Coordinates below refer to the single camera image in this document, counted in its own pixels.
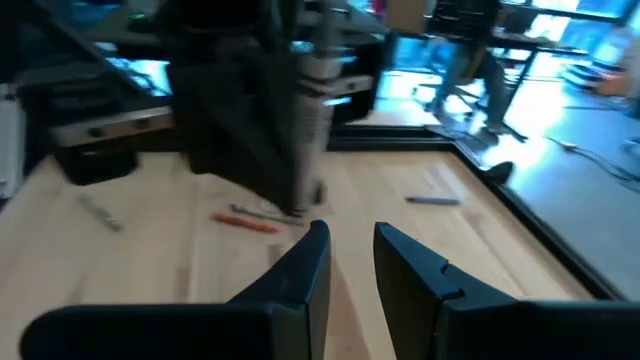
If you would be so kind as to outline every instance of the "window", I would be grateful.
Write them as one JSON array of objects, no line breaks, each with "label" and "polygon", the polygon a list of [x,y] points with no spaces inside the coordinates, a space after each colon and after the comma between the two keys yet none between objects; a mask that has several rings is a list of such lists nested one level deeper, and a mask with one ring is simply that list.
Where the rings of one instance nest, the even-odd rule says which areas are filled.
[{"label": "window", "polygon": [[[598,52],[604,57],[615,57],[615,54],[605,54],[607,49],[601,49],[602,41],[612,30],[613,26],[607,23],[541,15],[534,22],[528,35],[545,36],[562,45],[585,50],[590,55]],[[555,77],[563,71],[566,64],[584,60],[586,59],[581,57],[563,57],[541,53],[536,58],[529,76],[534,78]]]},{"label": "window", "polygon": [[348,0],[347,2],[354,8],[362,11],[371,9],[371,0]]},{"label": "window", "polygon": [[640,6],[638,6],[629,19],[629,29],[635,34],[640,35]]},{"label": "window", "polygon": [[532,5],[561,11],[581,12],[603,16],[620,16],[629,0],[533,0]]}]

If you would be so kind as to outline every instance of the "desk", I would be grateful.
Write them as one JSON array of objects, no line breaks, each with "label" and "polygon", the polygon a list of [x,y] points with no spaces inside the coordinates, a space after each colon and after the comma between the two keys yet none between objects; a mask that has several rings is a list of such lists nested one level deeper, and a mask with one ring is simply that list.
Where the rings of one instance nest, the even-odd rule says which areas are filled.
[{"label": "desk", "polygon": [[[142,154],[128,177],[69,185],[43,161],[0,215],[0,358],[16,360],[22,329],[65,304],[224,302],[267,270],[305,231],[277,236],[220,225],[248,191],[193,175],[177,154]],[[447,152],[328,153],[333,275],[326,359],[393,359],[377,294],[372,235],[387,221],[463,270],[520,298],[587,293],[458,158]],[[113,233],[78,204],[93,196],[125,229]],[[455,196],[458,207],[407,204],[413,194]]]},{"label": "desk", "polygon": [[[427,40],[433,40],[435,38],[438,38],[438,34],[425,34],[423,38]],[[466,40],[461,40],[459,38],[455,38],[455,37],[452,38],[449,36],[444,36],[444,38],[446,38],[446,40],[450,43],[459,44],[463,46],[464,45],[473,46],[473,43],[470,43],[469,41],[466,41]],[[509,109],[509,106],[511,106],[513,99],[515,98],[518,90],[520,89],[520,86],[522,86],[522,84],[524,83],[524,80],[529,75],[531,66],[533,66],[533,63],[539,53],[550,53],[550,54],[565,55],[565,56],[587,55],[586,51],[567,47],[567,46],[557,45],[554,42],[549,40],[529,38],[521,34],[509,34],[509,33],[501,33],[501,32],[495,32],[493,34],[491,39],[487,41],[486,48],[525,50],[530,52],[526,60],[517,61],[517,63],[523,65],[523,68],[522,68],[522,71],[520,71],[516,81],[513,83],[508,83],[509,86],[507,88],[509,89],[509,93],[507,95],[507,100],[505,102],[504,112],[502,114],[502,117],[504,117],[504,115],[506,114],[507,110]],[[508,125],[505,124],[504,126],[510,131],[510,133],[518,141],[524,142],[527,139],[526,136],[518,133]]]}]

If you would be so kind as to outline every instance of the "gray marker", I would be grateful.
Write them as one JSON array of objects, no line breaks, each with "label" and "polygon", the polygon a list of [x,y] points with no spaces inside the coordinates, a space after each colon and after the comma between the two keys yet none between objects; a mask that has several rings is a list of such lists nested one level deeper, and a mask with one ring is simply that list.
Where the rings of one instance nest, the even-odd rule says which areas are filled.
[{"label": "gray marker", "polygon": [[114,218],[111,213],[105,210],[102,206],[98,205],[93,198],[89,195],[80,194],[78,195],[78,202],[84,206],[93,216],[95,216],[101,223],[105,224],[109,229],[118,232],[124,229],[124,225],[116,218]]},{"label": "gray marker", "polygon": [[296,96],[296,211],[311,208],[318,181],[318,163],[329,140],[333,106],[327,104],[335,92],[342,70],[339,31],[334,25],[330,0],[322,3],[322,17],[311,37],[313,48],[300,59]]},{"label": "gray marker", "polygon": [[458,199],[433,198],[425,196],[410,196],[406,198],[407,202],[413,204],[431,204],[431,205],[460,205]]}]

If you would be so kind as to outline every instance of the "wire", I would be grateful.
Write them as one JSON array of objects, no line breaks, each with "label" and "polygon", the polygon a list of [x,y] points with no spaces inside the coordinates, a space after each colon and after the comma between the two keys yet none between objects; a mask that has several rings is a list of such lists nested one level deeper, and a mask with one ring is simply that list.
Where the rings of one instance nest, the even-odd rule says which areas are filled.
[{"label": "wire", "polygon": [[587,159],[598,166],[602,171],[627,190],[640,195],[640,175],[634,174],[623,167],[612,163],[604,157],[594,153],[591,150],[583,149],[575,144],[567,143],[564,141],[556,140],[554,138],[545,136],[545,139],[560,146],[562,150],[570,154],[576,154],[584,159]]}]

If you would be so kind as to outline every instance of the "person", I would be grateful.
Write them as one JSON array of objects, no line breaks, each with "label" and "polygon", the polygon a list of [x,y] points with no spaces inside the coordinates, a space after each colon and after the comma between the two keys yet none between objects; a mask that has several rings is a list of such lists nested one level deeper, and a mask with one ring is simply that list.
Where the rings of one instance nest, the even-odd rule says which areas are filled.
[{"label": "person", "polygon": [[[487,4],[501,10],[499,0],[493,0],[493,4]],[[503,118],[507,107],[507,92],[505,90],[505,71],[498,63],[493,54],[484,50],[482,60],[476,64],[479,51],[482,51],[482,44],[449,44],[452,47],[451,57],[446,67],[442,84],[437,88],[436,95],[430,103],[426,105],[426,110],[431,111],[434,116],[444,120],[448,116],[445,111],[445,102],[449,95],[465,80],[481,77],[484,80],[487,95],[487,119],[485,125],[487,130],[493,133],[503,133]]]}]

